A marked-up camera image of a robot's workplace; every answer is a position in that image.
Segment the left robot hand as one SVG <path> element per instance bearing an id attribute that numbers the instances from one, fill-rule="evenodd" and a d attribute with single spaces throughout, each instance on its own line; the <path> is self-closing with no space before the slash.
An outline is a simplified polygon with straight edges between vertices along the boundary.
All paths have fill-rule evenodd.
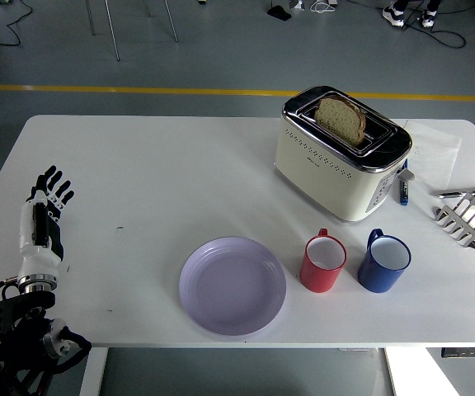
<path id="1" fill-rule="evenodd" d="M 21 207 L 19 250 L 23 258 L 18 282 L 54 281 L 63 260 L 59 221 L 73 198 L 71 181 L 55 165 L 37 177 L 31 194 Z"/>

